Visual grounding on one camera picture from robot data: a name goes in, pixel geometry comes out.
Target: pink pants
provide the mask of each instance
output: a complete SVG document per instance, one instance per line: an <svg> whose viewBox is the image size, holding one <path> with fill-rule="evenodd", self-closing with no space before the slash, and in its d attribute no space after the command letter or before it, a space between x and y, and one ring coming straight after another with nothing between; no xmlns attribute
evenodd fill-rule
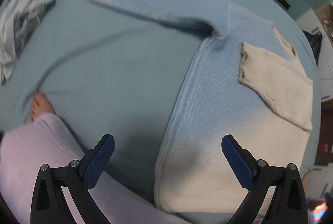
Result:
<svg viewBox="0 0 333 224"><path fill-rule="evenodd" d="M39 168L67 166L84 153L64 123L53 114L4 134L0 147L0 192L20 224L30 224L32 194ZM67 188L69 209L78 224L84 224ZM160 210L103 172L91 197L112 224L186 224Z"/></svg>

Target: lavender pants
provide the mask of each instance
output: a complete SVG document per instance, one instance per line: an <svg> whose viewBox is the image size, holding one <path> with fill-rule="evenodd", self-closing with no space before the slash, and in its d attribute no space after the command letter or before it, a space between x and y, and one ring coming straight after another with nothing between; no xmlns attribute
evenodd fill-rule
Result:
<svg viewBox="0 0 333 224"><path fill-rule="evenodd" d="M83 155L64 123L53 114L42 114L34 122L4 134L0 146L0 192L20 224L30 224L32 194L40 166L67 166ZM68 189L63 191L75 221L84 224ZM155 209L105 172L89 193L112 224L187 223Z"/></svg>

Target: blue gripper pad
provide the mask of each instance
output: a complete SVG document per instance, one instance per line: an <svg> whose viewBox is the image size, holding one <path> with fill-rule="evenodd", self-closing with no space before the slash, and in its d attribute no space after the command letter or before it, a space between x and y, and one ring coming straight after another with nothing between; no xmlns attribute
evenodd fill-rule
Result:
<svg viewBox="0 0 333 224"><path fill-rule="evenodd" d="M251 190L253 182L253 172L242 158L240 153L237 151L236 147L228 136L222 138L222 152L227 159L230 167L232 168L234 174L241 187Z"/></svg>
<svg viewBox="0 0 333 224"><path fill-rule="evenodd" d="M100 149L96 152L83 172L83 183L86 191L96 186L107 162L114 152L114 148L114 138L108 135L108 138L101 145Z"/></svg>

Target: pant leg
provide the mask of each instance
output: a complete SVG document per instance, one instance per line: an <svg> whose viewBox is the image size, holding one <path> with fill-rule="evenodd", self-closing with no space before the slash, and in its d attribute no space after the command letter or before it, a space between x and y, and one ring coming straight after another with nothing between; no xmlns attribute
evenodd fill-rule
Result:
<svg viewBox="0 0 333 224"><path fill-rule="evenodd" d="M84 152L64 123L53 114L5 133L0 145L0 192L20 224L30 224L30 208L42 164L63 167ZM75 221L84 224L67 188L64 196ZM112 224L185 224L184 220L155 209L150 203L103 172L90 195Z"/></svg>

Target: metal screw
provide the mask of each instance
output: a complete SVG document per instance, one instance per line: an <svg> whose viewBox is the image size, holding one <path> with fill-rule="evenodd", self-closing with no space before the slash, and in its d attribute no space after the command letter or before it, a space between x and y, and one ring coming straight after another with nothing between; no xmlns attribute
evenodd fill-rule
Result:
<svg viewBox="0 0 333 224"><path fill-rule="evenodd" d="M296 169L297 169L297 167L296 167L295 164L290 164L289 167L290 167L290 169L292 169L292 170L296 170Z"/></svg>
<svg viewBox="0 0 333 224"><path fill-rule="evenodd" d="M79 160L73 160L72 162L71 162L71 167L77 167L79 165Z"/></svg>
<svg viewBox="0 0 333 224"><path fill-rule="evenodd" d="M47 170L47 167L48 167L48 164L43 164L41 166L41 170L44 171L44 170Z"/></svg>
<svg viewBox="0 0 333 224"><path fill-rule="evenodd" d="M264 160L262 160L262 159L260 159L260 160L258 160L258 165L260 166L260 167L264 167L264 166L266 166L266 162L264 161Z"/></svg>

